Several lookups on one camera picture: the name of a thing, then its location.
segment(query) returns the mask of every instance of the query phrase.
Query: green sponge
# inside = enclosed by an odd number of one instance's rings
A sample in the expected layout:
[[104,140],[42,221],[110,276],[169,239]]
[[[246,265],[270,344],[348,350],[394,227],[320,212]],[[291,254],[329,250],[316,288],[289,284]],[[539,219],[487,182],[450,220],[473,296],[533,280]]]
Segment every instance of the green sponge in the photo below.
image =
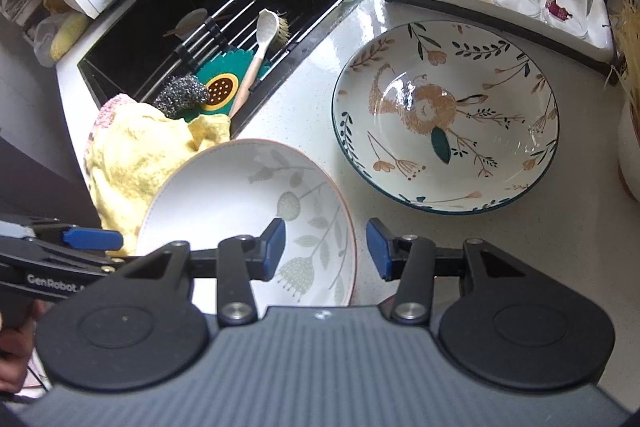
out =
[[[209,89],[209,100],[200,109],[185,112],[184,119],[190,122],[199,114],[229,114],[252,58],[254,52],[233,50],[204,64],[196,73],[196,78]],[[269,67],[270,64],[263,62],[258,78],[264,75]]]

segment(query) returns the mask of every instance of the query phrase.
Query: plate rim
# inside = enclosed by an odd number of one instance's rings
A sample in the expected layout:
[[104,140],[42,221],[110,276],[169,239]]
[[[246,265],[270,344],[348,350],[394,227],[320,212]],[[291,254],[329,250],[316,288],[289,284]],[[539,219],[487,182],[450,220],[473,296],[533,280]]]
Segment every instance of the plate rim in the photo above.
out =
[[[347,221],[349,222],[350,232],[351,232],[351,240],[352,240],[352,243],[353,243],[353,277],[351,278],[351,282],[348,285],[348,291],[347,291],[348,299],[346,300],[346,304],[345,304],[345,306],[350,306],[351,305],[351,301],[353,300],[353,293],[354,293],[354,290],[355,290],[356,277],[358,276],[358,244],[356,242],[355,227],[353,226],[353,219],[351,218],[351,213],[349,211],[349,205],[347,204],[346,199],[342,195],[340,187],[338,187],[338,185],[336,184],[334,179],[329,174],[327,174],[327,172],[321,166],[319,166],[318,163],[316,163],[311,158],[309,158],[309,156],[306,155],[305,153],[303,153],[301,150],[296,149],[295,147],[292,147],[292,146],[290,146],[290,145],[288,145],[286,143],[279,142],[277,140],[271,140],[271,139],[268,139],[268,138],[238,138],[238,139],[231,139],[231,140],[229,140],[227,142],[222,142],[222,143],[216,144],[216,145],[214,145],[212,147],[209,147],[209,148],[207,148],[207,149],[205,149],[203,151],[200,151],[200,152],[194,154],[191,158],[189,158],[186,162],[184,162],[177,169],[175,169],[174,172],[171,173],[171,175],[164,181],[164,183],[158,189],[158,192],[156,192],[156,194],[154,195],[153,199],[151,200],[151,203],[149,203],[149,206],[147,207],[147,210],[145,212],[145,217],[142,220],[142,224],[140,225],[140,231],[138,232],[138,236],[136,237],[136,248],[138,248],[138,240],[140,239],[140,232],[142,232],[142,230],[145,228],[146,216],[148,215],[148,213],[151,210],[151,208],[154,206],[154,203],[156,202],[156,198],[158,198],[160,196],[160,194],[162,193],[162,191],[165,188],[165,185],[167,185],[174,178],[174,176],[177,176],[178,173],[180,172],[180,170],[182,170],[182,168],[185,168],[188,164],[190,164],[191,162],[195,161],[195,159],[198,156],[204,155],[204,153],[207,153],[207,152],[211,152],[213,149],[220,149],[220,148],[223,148],[223,147],[235,146],[235,145],[240,145],[240,144],[248,144],[248,143],[263,144],[263,145],[265,145],[265,144],[268,144],[268,145],[276,144],[276,145],[282,146],[284,148],[287,148],[289,150],[292,150],[293,152],[296,152],[298,154],[303,155],[308,161],[310,161],[313,165],[315,165],[316,168],[320,172],[322,172],[322,174],[325,175],[325,177],[329,181],[330,185],[333,187],[335,194],[338,196],[338,201],[340,202],[340,206],[342,207],[342,210],[344,211],[344,215],[346,216]],[[135,255],[134,254],[133,256],[134,257],[144,257],[145,255]]]
[[[497,210],[498,208],[502,208],[503,206],[507,206],[508,204],[513,203],[513,201],[519,200],[525,194],[528,194],[529,191],[533,187],[538,185],[538,182],[545,176],[546,172],[549,170],[549,167],[551,166],[551,164],[553,163],[554,159],[556,158],[556,153],[558,152],[558,145],[556,145],[554,151],[551,154],[551,158],[549,158],[549,162],[546,164],[546,167],[543,169],[543,171],[540,173],[540,175],[529,185],[529,187],[525,188],[522,192],[518,193],[516,196],[514,196],[512,198],[509,198],[508,200],[503,201],[502,203],[491,204],[490,206],[487,206],[486,208],[478,208],[478,210],[439,210],[439,209],[436,209],[436,208],[427,208],[426,206],[420,206],[418,204],[413,203],[412,201],[401,200],[400,198],[398,198],[398,197],[390,194],[386,190],[384,190],[379,185],[375,184],[373,182],[373,179],[367,178],[364,174],[362,174],[362,172],[360,172],[360,169],[358,169],[356,167],[356,165],[353,163],[353,161],[349,158],[349,155],[345,152],[344,147],[342,146],[342,142],[340,141],[340,135],[339,135],[338,128],[336,127],[336,120],[335,120],[335,93],[336,93],[336,90],[338,89],[338,82],[340,82],[340,78],[341,78],[342,74],[344,73],[344,70],[349,66],[349,64],[351,64],[352,60],[360,53],[360,51],[363,50],[364,48],[366,48],[367,46],[369,46],[369,43],[372,42],[373,40],[379,39],[383,35],[386,35],[386,34],[392,32],[392,31],[394,31],[394,30],[396,30],[398,28],[402,28],[402,26],[406,26],[408,24],[413,24],[413,23],[433,23],[433,22],[465,24],[467,26],[471,26],[473,28],[478,28],[480,30],[484,30],[486,32],[489,32],[489,33],[495,35],[496,37],[498,37],[499,39],[507,41],[511,46],[513,46],[514,48],[520,50],[522,53],[526,54],[527,57],[529,58],[529,60],[531,60],[531,62],[533,62],[535,67],[537,67],[538,70],[542,71],[542,69],[540,69],[540,67],[537,64],[537,62],[533,58],[531,58],[527,52],[525,52],[519,46],[517,46],[516,44],[511,42],[508,38],[505,38],[502,35],[498,35],[495,31],[492,31],[492,30],[489,30],[489,29],[486,29],[486,28],[482,28],[482,26],[478,26],[478,25],[473,24],[473,23],[469,24],[467,22],[455,21],[455,20],[452,20],[452,19],[420,19],[420,20],[411,20],[409,22],[401,23],[401,24],[398,24],[398,25],[394,26],[393,28],[389,28],[387,31],[385,31],[383,33],[380,33],[380,35],[374,36],[373,38],[371,38],[367,42],[365,42],[363,45],[358,47],[358,49],[353,52],[353,55],[351,55],[349,60],[347,60],[347,62],[343,65],[342,69],[340,70],[340,73],[338,74],[338,78],[336,78],[335,85],[334,85],[334,90],[332,92],[332,97],[331,97],[331,123],[332,123],[332,127],[334,128],[334,136],[335,136],[336,141],[338,142],[338,147],[340,148],[340,151],[342,152],[342,155],[345,157],[345,159],[347,160],[349,165],[354,169],[354,171],[356,171],[358,173],[358,175],[362,179],[364,179],[364,181],[366,181],[369,185],[371,185],[373,188],[375,188],[375,190],[377,190],[378,192],[384,194],[386,197],[390,198],[391,200],[397,201],[398,203],[402,203],[405,206],[408,206],[409,208],[415,208],[416,210],[420,210],[422,212],[428,212],[429,214],[441,214],[441,215],[444,215],[444,216],[469,216],[470,214],[484,214],[485,212],[491,212],[492,210]],[[554,88],[551,86],[551,83],[549,81],[547,81],[547,84],[549,86],[549,89],[551,90],[551,95],[552,95],[554,101],[556,102],[556,107],[558,107],[558,99],[556,99],[556,94],[554,92]],[[557,122],[556,143],[559,144],[559,142],[560,142],[560,110],[559,109],[558,109],[558,116],[556,117],[556,122]]]

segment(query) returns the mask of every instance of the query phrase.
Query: ribbed gray surface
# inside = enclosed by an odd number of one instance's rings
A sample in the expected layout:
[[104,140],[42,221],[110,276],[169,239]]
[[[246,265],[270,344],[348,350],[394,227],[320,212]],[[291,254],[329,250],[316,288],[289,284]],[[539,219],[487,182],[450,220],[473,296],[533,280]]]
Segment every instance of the ribbed gray surface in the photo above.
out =
[[466,377],[430,335],[376,308],[272,308],[222,331],[179,377],[126,395],[57,387],[33,427],[612,427],[626,413],[593,386],[505,393]]

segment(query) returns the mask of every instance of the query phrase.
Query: bowl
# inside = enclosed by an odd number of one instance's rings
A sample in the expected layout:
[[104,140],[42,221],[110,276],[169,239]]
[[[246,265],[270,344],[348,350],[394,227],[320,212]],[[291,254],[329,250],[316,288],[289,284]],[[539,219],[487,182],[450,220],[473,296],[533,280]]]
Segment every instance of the bowl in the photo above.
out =
[[428,212],[511,203],[542,178],[558,145],[556,97],[533,60],[454,21],[398,26],[360,48],[338,78],[332,114],[351,166]]
[[[353,292],[353,225],[337,186],[303,153],[240,139],[203,151],[162,185],[140,228],[136,255],[174,240],[192,250],[235,235],[259,236],[274,217],[286,224],[275,277],[252,281],[260,315],[267,306],[346,306]],[[216,312],[216,280],[196,279],[193,303]]]

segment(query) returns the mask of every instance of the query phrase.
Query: white tray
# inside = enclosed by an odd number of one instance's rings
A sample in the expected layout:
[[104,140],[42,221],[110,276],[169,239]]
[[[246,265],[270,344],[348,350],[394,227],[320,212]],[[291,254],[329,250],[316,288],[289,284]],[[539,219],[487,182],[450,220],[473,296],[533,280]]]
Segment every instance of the white tray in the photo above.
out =
[[614,56],[613,41],[611,37],[609,15],[603,0],[593,0],[593,6],[589,13],[589,31],[584,39],[579,39],[558,28],[546,24],[541,18],[533,19],[514,10],[495,5],[492,0],[435,0],[446,2],[484,13],[517,24],[523,28],[539,33],[560,42],[565,46],[591,57],[599,62],[610,62]]

